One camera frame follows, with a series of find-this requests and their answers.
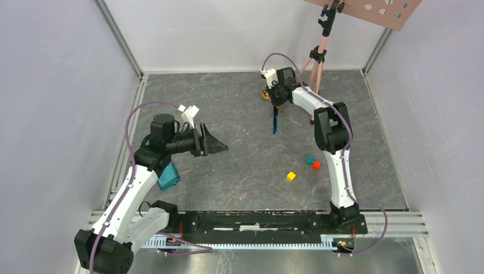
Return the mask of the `gold metal spoon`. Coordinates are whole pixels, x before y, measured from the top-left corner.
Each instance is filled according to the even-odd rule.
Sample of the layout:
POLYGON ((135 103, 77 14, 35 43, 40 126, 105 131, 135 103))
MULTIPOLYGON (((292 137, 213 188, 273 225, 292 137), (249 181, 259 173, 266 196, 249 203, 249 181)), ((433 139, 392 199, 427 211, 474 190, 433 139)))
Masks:
MULTIPOLYGON (((260 95, 264 100, 271 102, 271 98, 265 90, 261 90, 260 95)), ((279 112, 281 112, 283 114, 285 113, 285 111, 280 106, 276 106, 276 108, 278 109, 279 112)))

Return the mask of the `teal cloth napkin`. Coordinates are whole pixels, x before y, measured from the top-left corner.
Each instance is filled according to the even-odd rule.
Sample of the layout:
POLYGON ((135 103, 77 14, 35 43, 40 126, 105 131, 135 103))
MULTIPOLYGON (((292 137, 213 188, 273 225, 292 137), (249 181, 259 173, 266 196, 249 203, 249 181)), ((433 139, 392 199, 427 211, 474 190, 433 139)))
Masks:
POLYGON ((144 148, 146 148, 149 153, 148 167, 149 169, 154 170, 158 176, 158 187, 162 191, 166 191, 169 188, 176 186, 180 181, 180 175, 172 161, 172 155, 159 148, 153 148, 149 136, 144 138, 143 143, 144 148))

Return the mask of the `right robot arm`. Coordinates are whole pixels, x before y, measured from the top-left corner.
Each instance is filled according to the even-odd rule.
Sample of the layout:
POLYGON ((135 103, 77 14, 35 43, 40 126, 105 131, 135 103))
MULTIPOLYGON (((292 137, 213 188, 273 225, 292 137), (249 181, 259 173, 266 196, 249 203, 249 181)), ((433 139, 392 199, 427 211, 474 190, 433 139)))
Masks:
POLYGON ((265 91, 278 111, 278 106, 289 102, 301 107, 314 117, 314 139, 323 152, 330 173, 331 201, 329 224, 337 233, 346 232, 360 216, 349 168, 350 144, 353 139, 348 109, 343 102, 334 103, 298 82, 290 68, 261 70, 267 86, 265 91))

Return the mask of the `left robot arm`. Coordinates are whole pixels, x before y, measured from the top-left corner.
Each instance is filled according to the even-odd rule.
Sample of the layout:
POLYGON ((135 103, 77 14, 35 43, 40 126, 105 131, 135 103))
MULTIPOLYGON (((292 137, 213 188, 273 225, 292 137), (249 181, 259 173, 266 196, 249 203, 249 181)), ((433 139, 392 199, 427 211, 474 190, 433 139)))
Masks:
POLYGON ((178 171, 174 154, 190 152, 194 157, 228 150, 212 136, 204 123, 199 128, 185 122, 186 128, 173 115, 153 118, 150 133, 134 152, 132 166, 122 189, 90 229, 81 229, 74 244, 82 268, 90 273, 127 273, 134 255, 157 232, 173 232, 179 226, 178 208, 156 201, 138 221, 138 213, 148 191, 158 185, 161 190, 175 186, 178 171))

